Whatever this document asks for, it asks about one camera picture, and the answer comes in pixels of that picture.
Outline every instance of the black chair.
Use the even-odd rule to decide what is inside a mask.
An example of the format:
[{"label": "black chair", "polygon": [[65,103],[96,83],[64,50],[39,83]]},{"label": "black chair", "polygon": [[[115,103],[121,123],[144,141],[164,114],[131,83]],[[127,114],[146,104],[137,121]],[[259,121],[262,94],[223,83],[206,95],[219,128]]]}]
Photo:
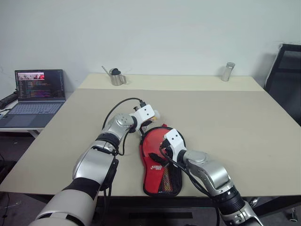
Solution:
[{"label": "black chair", "polygon": [[282,45],[264,89],[301,126],[300,45]]}]

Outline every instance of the touchpad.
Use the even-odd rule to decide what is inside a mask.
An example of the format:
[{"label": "touchpad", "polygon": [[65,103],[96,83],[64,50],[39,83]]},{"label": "touchpad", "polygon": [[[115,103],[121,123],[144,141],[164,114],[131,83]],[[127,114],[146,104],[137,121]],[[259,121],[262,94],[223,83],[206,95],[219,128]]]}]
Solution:
[{"label": "touchpad", "polygon": [[35,117],[35,115],[16,115],[6,124],[6,126],[26,127],[32,122],[32,120],[34,120]]}]

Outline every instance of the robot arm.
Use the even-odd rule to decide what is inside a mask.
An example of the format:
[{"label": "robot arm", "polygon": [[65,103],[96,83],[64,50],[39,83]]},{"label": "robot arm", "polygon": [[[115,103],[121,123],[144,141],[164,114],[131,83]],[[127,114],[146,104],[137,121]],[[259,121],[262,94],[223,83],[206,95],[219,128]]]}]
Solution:
[{"label": "robot arm", "polygon": [[205,152],[190,151],[176,129],[164,135],[163,148],[172,151],[172,159],[202,180],[209,197],[220,211],[226,225],[263,226],[250,205],[245,202],[226,169]]},{"label": "robot arm", "polygon": [[117,114],[101,134],[78,159],[73,169],[73,181],[56,194],[30,226],[90,225],[98,192],[107,189],[117,171],[116,154],[123,136],[138,131],[155,116],[150,105],[141,105],[133,114]]}]

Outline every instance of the laptop keyboard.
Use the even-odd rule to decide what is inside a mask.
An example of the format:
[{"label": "laptop keyboard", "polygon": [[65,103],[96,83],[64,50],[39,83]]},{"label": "laptop keyboard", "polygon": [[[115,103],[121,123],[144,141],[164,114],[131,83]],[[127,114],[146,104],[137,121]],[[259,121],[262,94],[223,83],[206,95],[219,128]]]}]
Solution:
[{"label": "laptop keyboard", "polygon": [[62,104],[17,105],[8,114],[54,114]]}]

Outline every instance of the white wall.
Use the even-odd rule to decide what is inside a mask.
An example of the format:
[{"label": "white wall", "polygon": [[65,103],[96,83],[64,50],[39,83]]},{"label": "white wall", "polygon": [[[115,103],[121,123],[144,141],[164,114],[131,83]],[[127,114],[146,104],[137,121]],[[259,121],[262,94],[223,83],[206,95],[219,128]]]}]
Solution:
[{"label": "white wall", "polygon": [[301,42],[300,0],[1,0],[0,97],[16,69],[233,75],[263,82],[280,43]]}]

